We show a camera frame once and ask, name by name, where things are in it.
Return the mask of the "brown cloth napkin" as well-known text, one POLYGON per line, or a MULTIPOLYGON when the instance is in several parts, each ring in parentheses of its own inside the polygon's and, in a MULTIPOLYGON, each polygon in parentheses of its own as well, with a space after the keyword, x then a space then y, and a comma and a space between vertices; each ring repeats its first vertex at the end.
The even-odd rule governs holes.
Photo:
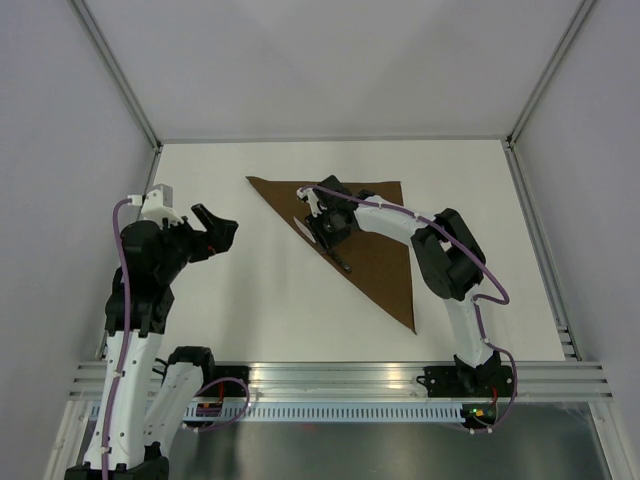
POLYGON ((348 238, 331 249, 351 266, 352 272, 346 273, 322 254, 294 224, 293 217, 305 223, 305 217, 310 213, 309 207, 296 196, 300 187, 311 184, 309 180, 279 181, 256 176, 249 176, 247 180, 334 270, 409 331, 416 331, 410 250, 406 245, 379 234, 353 230, 348 238))

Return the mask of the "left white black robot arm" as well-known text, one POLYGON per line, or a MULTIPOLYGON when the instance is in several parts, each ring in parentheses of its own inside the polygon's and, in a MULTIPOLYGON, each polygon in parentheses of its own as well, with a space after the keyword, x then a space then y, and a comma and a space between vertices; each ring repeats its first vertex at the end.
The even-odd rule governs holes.
POLYGON ((174 437, 192 399, 212 393, 218 372, 208 347, 181 346, 167 360, 156 397, 149 391, 174 302, 172 282, 189 264, 227 252, 234 220, 191 208, 202 229, 166 206, 114 228, 120 266, 105 305, 106 374, 98 420, 68 479, 166 479, 174 437))

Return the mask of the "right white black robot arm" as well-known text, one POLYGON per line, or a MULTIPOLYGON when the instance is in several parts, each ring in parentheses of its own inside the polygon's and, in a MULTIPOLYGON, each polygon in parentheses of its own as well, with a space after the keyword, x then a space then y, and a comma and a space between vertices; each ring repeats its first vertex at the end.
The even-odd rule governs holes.
POLYGON ((424 368, 416 379, 430 398, 514 397, 515 360, 488 338, 480 301, 483 281, 498 290, 498 305, 510 298, 486 266, 486 257, 461 215, 450 208, 426 216, 362 190, 352 194, 335 176, 296 192, 310 212, 298 228, 346 273, 351 266, 336 252, 355 232, 378 234, 407 246, 428 289, 446 307, 455 341, 453 365, 424 368))

